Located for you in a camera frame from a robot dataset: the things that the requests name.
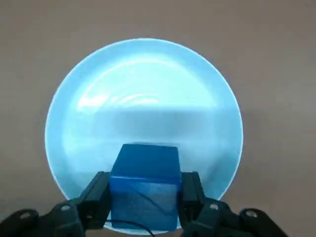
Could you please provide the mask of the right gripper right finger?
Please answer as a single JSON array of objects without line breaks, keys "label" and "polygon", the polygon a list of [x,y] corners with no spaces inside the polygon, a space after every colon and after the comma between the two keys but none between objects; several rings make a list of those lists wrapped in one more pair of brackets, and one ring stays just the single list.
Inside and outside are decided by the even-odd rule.
[{"label": "right gripper right finger", "polygon": [[262,210],[233,213],[222,201],[206,197],[197,172],[182,173],[180,224],[183,237],[287,237]]}]

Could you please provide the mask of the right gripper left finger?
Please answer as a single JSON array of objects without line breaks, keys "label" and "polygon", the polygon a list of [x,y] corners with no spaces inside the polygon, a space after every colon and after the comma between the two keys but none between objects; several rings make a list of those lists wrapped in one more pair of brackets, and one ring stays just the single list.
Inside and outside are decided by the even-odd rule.
[{"label": "right gripper left finger", "polygon": [[84,237],[102,229],[111,209],[108,172],[98,172],[77,198],[56,204],[48,213],[20,209],[0,222],[2,237]]}]

